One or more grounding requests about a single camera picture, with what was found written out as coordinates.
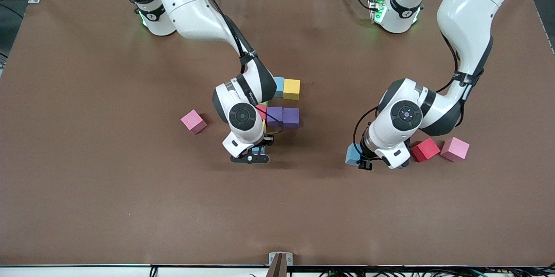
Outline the pink foam block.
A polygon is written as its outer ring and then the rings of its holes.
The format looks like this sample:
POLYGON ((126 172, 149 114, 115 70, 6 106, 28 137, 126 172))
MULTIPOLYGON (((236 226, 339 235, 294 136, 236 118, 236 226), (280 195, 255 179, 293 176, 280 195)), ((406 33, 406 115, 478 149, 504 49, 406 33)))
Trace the pink foam block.
POLYGON ((181 117, 180 120, 188 131, 194 135, 202 132, 207 127, 206 121, 204 121, 200 113, 198 113, 195 109, 189 111, 186 115, 181 117))
POLYGON ((453 163, 462 162, 462 160, 466 159, 469 148, 470 144, 457 137, 452 137, 445 141, 440 156, 453 163))

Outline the purple foam block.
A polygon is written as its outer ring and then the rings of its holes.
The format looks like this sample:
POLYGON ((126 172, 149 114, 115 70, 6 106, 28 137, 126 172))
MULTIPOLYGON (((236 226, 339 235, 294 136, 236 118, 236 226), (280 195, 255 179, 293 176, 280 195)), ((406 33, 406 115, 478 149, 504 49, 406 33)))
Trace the purple foam block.
POLYGON ((283 126, 286 128, 299 128, 300 109, 283 107, 283 126))
POLYGON ((268 127, 281 127, 283 125, 282 106, 267 107, 266 108, 266 124, 268 127))

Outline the small metal bracket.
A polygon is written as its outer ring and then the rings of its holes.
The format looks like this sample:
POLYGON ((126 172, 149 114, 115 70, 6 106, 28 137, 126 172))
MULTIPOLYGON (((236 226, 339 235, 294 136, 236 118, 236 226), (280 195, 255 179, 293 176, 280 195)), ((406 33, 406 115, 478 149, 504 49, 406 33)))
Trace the small metal bracket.
POLYGON ((266 277, 289 277, 288 268, 293 265, 293 253, 278 251, 269 254, 266 277))

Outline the white table frame rail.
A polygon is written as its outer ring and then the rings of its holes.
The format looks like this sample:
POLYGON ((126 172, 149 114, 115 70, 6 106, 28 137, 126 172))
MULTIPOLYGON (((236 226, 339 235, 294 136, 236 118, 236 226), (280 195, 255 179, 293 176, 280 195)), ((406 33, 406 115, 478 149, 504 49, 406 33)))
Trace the white table frame rail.
POLYGON ((4 265, 0 277, 555 277, 547 266, 289 266, 269 265, 66 264, 4 265))

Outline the large table mat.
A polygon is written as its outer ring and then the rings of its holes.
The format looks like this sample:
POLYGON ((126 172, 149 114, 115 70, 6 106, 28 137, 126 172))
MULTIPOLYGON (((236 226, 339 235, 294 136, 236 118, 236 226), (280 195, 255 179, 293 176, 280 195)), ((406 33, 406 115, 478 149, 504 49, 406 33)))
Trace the large table mat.
POLYGON ((401 35, 356 0, 218 0, 277 76, 300 79, 301 127, 270 163, 230 162, 214 88, 224 42, 151 35, 128 0, 30 5, 0 78, 0 264, 546 266, 555 262, 555 55, 533 0, 505 0, 484 75, 440 156, 344 163, 392 81, 451 77, 424 0, 401 35), (195 109, 207 127, 181 122, 195 109))

